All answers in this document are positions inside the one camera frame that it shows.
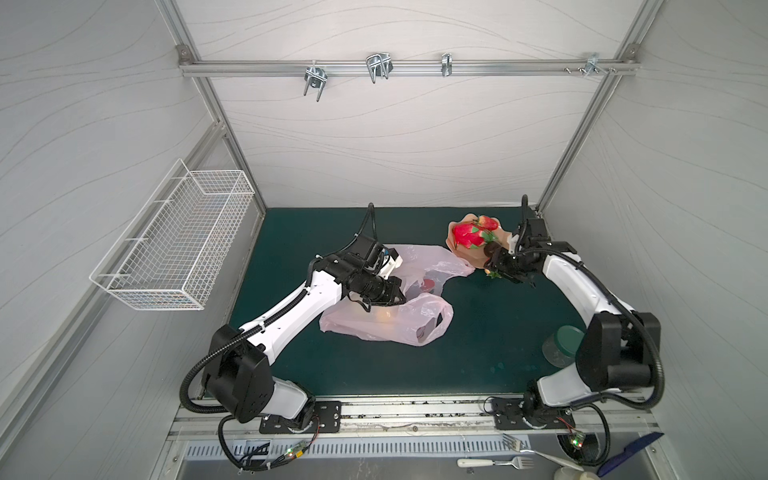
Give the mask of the blue plastic knife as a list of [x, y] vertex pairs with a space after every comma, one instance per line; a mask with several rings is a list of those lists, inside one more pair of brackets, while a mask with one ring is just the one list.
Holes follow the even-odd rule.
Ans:
[[644, 450], [646, 447], [652, 445], [654, 442], [656, 442], [658, 439], [660, 439], [663, 436], [664, 434], [662, 432], [652, 432], [652, 433], [643, 435], [642, 437], [639, 437], [636, 440], [633, 440], [632, 442], [627, 444], [620, 453], [607, 459], [598, 468], [596, 472], [597, 476], [599, 478], [605, 477], [606, 475], [608, 475], [609, 473], [617, 469], [619, 466], [627, 462], [635, 454]]

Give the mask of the small metal bracket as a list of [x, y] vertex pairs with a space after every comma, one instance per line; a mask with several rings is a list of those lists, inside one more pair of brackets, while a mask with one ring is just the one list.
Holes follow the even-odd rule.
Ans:
[[451, 53], [444, 53], [441, 57], [441, 75], [450, 77], [453, 72], [453, 56]]

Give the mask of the green table mat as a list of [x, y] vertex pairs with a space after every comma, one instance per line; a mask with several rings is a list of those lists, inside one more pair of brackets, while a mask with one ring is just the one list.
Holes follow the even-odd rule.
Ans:
[[[264, 314], [304, 279], [309, 262], [348, 243], [361, 208], [273, 208], [258, 234], [230, 322]], [[543, 342], [582, 319], [551, 281], [449, 280], [454, 310], [446, 333], [423, 347], [364, 341], [310, 323], [279, 355], [273, 374], [318, 396], [496, 394], [524, 391], [552, 374]]]

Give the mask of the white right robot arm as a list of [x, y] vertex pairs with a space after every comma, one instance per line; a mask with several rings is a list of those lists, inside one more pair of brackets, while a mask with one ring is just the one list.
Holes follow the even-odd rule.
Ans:
[[575, 248], [553, 239], [545, 220], [521, 199], [521, 220], [510, 246], [485, 246], [486, 269], [515, 283], [541, 274], [577, 310], [586, 329], [574, 361], [531, 384], [517, 410], [542, 429], [561, 411], [597, 402], [649, 410], [666, 387], [660, 356], [660, 321], [621, 301], [581, 260]]

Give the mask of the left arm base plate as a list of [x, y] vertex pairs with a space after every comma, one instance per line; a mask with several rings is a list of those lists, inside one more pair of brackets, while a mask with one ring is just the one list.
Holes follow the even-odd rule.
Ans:
[[278, 415], [261, 419], [259, 433], [264, 435], [299, 435], [310, 433], [338, 433], [341, 429], [342, 403], [316, 401], [312, 410], [305, 409], [297, 420]]

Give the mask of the aluminium crossbar rail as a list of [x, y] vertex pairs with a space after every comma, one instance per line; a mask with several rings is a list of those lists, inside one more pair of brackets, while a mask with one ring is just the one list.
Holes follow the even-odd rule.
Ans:
[[[571, 76], [564, 72], [582, 66], [586, 59], [548, 59], [548, 60], [467, 60], [453, 57], [451, 76]], [[392, 60], [391, 77], [443, 77], [441, 59], [430, 60]], [[604, 67], [614, 67], [615, 75], [633, 75], [641, 64], [631, 60], [600, 59]], [[364, 60], [329, 60], [329, 61], [198, 61], [181, 65], [179, 69], [185, 77], [233, 78], [233, 77], [272, 77], [302, 78], [305, 70], [316, 65], [323, 68], [329, 78], [367, 77], [368, 71]]]

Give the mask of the pink plastic bag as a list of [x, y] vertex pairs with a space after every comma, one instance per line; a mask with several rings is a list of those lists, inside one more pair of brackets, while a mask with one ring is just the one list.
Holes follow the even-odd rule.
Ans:
[[442, 296], [443, 289], [449, 281], [467, 277], [475, 268], [440, 246], [400, 244], [394, 249], [402, 259], [393, 271], [401, 280], [396, 301], [373, 305], [366, 311], [344, 299], [321, 315], [321, 331], [414, 347], [425, 346], [446, 333], [454, 308]]

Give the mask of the metal bolt bracket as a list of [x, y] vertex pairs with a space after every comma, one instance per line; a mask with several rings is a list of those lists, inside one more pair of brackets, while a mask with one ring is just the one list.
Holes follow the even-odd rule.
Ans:
[[612, 76], [617, 74], [618, 70], [614, 67], [602, 66], [599, 56], [592, 54], [585, 60], [582, 66], [575, 69], [565, 67], [564, 72], [571, 76], [576, 75], [586, 78], [589, 76]]

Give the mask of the brown fruit plate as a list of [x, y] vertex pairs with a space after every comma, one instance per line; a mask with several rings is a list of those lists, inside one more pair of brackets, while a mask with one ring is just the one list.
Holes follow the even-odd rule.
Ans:
[[[453, 252], [457, 257], [465, 260], [470, 265], [475, 267], [476, 269], [484, 269], [484, 264], [486, 261], [486, 256], [484, 254], [484, 247], [480, 249], [465, 249], [461, 246], [457, 246], [454, 243], [453, 234], [452, 234], [452, 228], [460, 223], [475, 223], [478, 219], [478, 217], [481, 215], [475, 215], [472, 213], [466, 214], [460, 221], [458, 222], [450, 222], [448, 225], [448, 231], [447, 231], [447, 238], [446, 238], [446, 245], [449, 248], [451, 252]], [[497, 240], [493, 243], [499, 243], [508, 250], [511, 250], [513, 247], [513, 244], [517, 240], [517, 235], [510, 233], [503, 229], [501, 222], [499, 222], [499, 228], [493, 231], [493, 233], [496, 235]]]

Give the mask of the metal u-bolt clamp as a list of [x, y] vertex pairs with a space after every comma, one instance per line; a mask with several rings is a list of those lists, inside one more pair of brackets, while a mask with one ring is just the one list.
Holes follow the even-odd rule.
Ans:
[[392, 58], [387, 52], [369, 55], [365, 60], [365, 65], [373, 84], [375, 84], [379, 78], [388, 80], [393, 70]]

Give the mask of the pink dragon fruit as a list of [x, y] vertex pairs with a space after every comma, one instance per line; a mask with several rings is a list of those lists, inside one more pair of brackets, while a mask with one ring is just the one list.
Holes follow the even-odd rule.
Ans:
[[452, 228], [454, 243], [465, 249], [480, 249], [497, 240], [492, 230], [475, 223], [460, 223]]

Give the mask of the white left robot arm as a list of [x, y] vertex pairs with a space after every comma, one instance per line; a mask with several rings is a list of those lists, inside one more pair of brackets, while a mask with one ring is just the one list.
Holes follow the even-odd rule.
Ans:
[[402, 281], [394, 275], [401, 263], [399, 253], [380, 242], [377, 233], [362, 230], [341, 249], [316, 256], [304, 282], [265, 314], [214, 333], [208, 354], [181, 382], [181, 406], [203, 415], [226, 413], [240, 423], [279, 416], [299, 431], [306, 429], [314, 397], [275, 377], [272, 365], [305, 327], [343, 300], [364, 312], [404, 304]]

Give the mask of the white cup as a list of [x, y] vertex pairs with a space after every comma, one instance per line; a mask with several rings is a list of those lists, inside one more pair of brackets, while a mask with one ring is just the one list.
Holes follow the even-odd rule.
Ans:
[[593, 472], [561, 467], [555, 471], [553, 480], [600, 480], [600, 477]]

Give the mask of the red fruit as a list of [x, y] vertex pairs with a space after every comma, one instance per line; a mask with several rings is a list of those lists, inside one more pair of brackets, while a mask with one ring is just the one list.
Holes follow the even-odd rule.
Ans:
[[432, 293], [435, 289], [435, 282], [433, 280], [425, 278], [420, 286], [422, 292]]

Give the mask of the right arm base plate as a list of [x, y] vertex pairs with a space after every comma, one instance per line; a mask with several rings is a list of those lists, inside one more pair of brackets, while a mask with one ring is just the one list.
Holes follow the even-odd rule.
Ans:
[[576, 426], [569, 410], [546, 405], [527, 405], [523, 398], [489, 397], [484, 405], [499, 431], [569, 430]]

